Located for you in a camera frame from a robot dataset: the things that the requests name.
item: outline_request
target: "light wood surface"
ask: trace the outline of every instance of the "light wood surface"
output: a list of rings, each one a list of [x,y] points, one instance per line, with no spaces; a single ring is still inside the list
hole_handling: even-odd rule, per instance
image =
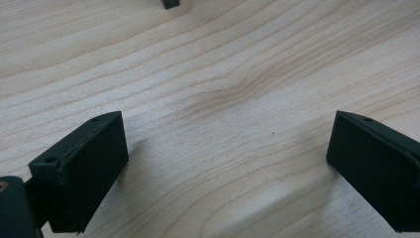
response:
[[[418,0],[1,0],[1,176],[114,110],[130,163],[78,237],[419,236],[325,162],[336,110],[420,140]]]

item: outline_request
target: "wooden table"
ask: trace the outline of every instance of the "wooden table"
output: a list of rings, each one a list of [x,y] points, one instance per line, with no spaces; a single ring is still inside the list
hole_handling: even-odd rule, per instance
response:
[[[130,163],[78,237],[418,236],[325,161],[336,110],[420,140],[418,0],[1,1],[1,176],[114,110]]]

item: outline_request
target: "wood grain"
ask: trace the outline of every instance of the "wood grain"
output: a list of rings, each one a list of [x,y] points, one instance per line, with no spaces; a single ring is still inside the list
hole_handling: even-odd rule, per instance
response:
[[[336,110],[420,140],[417,0],[1,0],[1,176],[113,110],[131,161],[79,237],[418,236],[325,162]]]

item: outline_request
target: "small dark object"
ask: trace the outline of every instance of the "small dark object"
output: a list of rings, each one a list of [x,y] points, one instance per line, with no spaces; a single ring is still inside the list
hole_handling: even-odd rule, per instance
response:
[[[327,162],[395,231],[420,231],[418,142],[370,118],[338,111]]]
[[[85,122],[29,163],[33,177],[25,183],[26,194],[20,178],[0,178],[0,184],[8,183],[0,190],[0,224],[16,224],[1,225],[0,237],[26,237],[22,227],[33,226],[39,232],[33,237],[42,237],[39,228],[47,221],[53,232],[83,232],[127,162],[121,112]],[[8,216],[7,210],[21,212]]]
[[[161,0],[164,9],[170,9],[179,6],[179,0]]]

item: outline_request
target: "wooden surface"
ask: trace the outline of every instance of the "wooden surface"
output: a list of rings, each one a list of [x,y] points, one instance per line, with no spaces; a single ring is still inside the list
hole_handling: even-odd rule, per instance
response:
[[[420,140],[418,0],[1,0],[1,176],[114,110],[131,160],[78,237],[418,236],[325,162],[336,110]]]

